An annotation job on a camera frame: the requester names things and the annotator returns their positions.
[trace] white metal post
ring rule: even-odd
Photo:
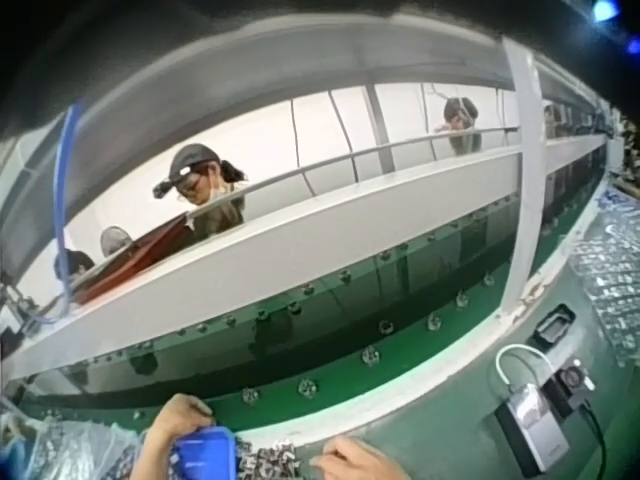
[[[501,304],[502,310],[509,312],[524,292],[538,244],[546,183],[546,139],[542,92],[533,54],[508,38],[503,38],[502,44],[516,88],[522,136],[520,219]]]

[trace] plastic tray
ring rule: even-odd
[[[236,441],[225,427],[210,427],[176,442],[187,480],[235,480]]]

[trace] forearm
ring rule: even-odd
[[[169,472],[171,439],[150,430],[129,480],[166,480]]]

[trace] hand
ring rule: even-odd
[[[400,465],[384,453],[349,437],[329,440],[322,455],[310,463],[324,473],[325,480],[409,480]]]
[[[202,400],[178,393],[169,400],[149,429],[149,435],[174,442],[199,428],[215,423],[211,409]]]

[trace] white wall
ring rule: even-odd
[[[462,85],[424,84],[426,92],[426,116],[429,130],[443,122],[442,111],[447,97],[469,97],[480,112],[477,128],[518,125],[518,112],[514,92],[504,92],[486,87]],[[384,123],[389,140],[397,142],[424,136],[427,133],[425,111],[420,84],[399,83],[376,85]],[[353,87],[332,91],[337,109],[351,141],[353,151],[376,145],[373,126],[365,101],[364,88]],[[298,131],[300,165],[349,153],[349,147],[340,122],[335,114],[328,92],[317,93],[293,100]],[[501,135],[496,135],[499,146]],[[96,262],[103,258],[100,252],[100,234],[112,225],[126,230],[133,238],[140,237],[154,227],[175,217],[191,206],[178,199],[175,192],[162,200],[153,197],[151,190],[166,178],[173,155],[187,143],[204,143],[221,158],[231,161],[245,171],[251,183],[257,183],[297,168],[291,102],[285,101],[255,110],[203,131],[184,142],[150,159],[111,188],[78,214],[67,226],[69,248],[79,249]],[[424,144],[408,145],[393,150],[396,169],[407,168],[426,159]],[[447,142],[436,146],[440,157],[452,155]],[[413,164],[403,158],[414,158]],[[357,170],[361,180],[382,173],[378,154],[357,158]],[[350,171],[346,165],[344,171]],[[314,172],[311,175],[332,175]],[[343,186],[341,182],[335,188]],[[47,302],[61,291],[53,274],[54,243],[33,262],[20,282],[23,291],[39,303]]]

